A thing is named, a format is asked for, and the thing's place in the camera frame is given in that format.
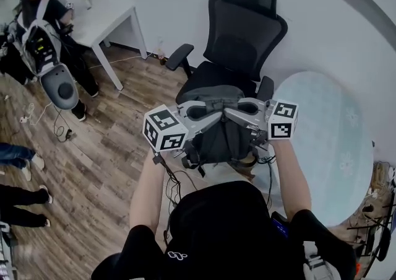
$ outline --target chair seat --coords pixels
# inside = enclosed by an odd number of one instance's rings
[[[256,83],[246,76],[240,75],[222,66],[211,62],[202,62],[192,73],[179,91],[176,103],[181,103],[182,94],[201,87],[211,87],[219,85],[232,85],[243,91],[245,97],[256,97]]]

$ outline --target backpack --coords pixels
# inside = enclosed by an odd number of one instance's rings
[[[220,85],[190,90],[182,95],[181,102],[189,100],[205,102],[204,115],[206,115],[215,110],[223,110],[225,107],[237,108],[238,100],[241,98],[244,98],[244,94],[239,88]],[[205,175],[201,167],[204,164],[228,162],[238,168],[252,167],[257,162],[258,152],[250,143],[251,129],[243,128],[223,117],[217,124],[187,143],[186,156],[182,158],[182,163],[185,168],[197,168],[202,176]],[[253,153],[254,161],[249,164],[241,163],[240,160],[250,152]]]
[[[29,28],[24,27],[22,13],[18,16],[18,24],[26,30],[22,36],[23,56],[29,63],[34,75],[44,75],[48,70],[59,63],[61,56],[61,39],[55,28],[43,20],[50,0],[41,0],[38,5],[36,19]]]

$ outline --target table leg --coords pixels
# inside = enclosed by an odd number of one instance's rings
[[[109,48],[111,45],[110,45],[110,41],[109,41],[109,39],[108,38],[104,38],[103,39],[103,43],[105,44],[105,47],[107,47],[107,48]]]
[[[147,59],[147,49],[146,44],[144,43],[142,31],[140,30],[139,21],[137,20],[136,9],[132,8],[131,12],[131,24],[132,24],[132,32],[135,35],[137,44],[139,45],[140,54],[143,59]]]
[[[106,73],[109,75],[110,79],[113,81],[114,85],[117,87],[118,90],[122,90],[124,87],[122,83],[119,81],[116,73],[114,72],[113,68],[111,67],[109,61],[107,61],[105,54],[101,50],[99,45],[92,46],[93,52],[99,59],[100,64],[105,69]]]

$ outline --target black and white marker cube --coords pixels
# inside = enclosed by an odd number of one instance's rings
[[[157,152],[181,149],[188,129],[165,105],[144,114],[143,135]]]
[[[268,121],[268,139],[293,138],[298,117],[298,104],[279,100]]]

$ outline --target black backpack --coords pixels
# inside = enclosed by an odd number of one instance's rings
[[[235,86],[220,85],[190,90],[181,97],[182,104],[189,100],[200,100],[206,103],[206,112],[198,112],[194,117],[222,111],[224,108],[238,108],[238,100],[244,98],[242,90]],[[186,155],[183,165],[186,168],[201,168],[204,164],[228,162],[234,167],[252,167],[257,162],[257,151],[250,145],[251,129],[246,129],[223,116],[221,120],[203,134],[198,134],[191,142],[186,143]],[[253,162],[242,164],[241,159],[253,151]]]

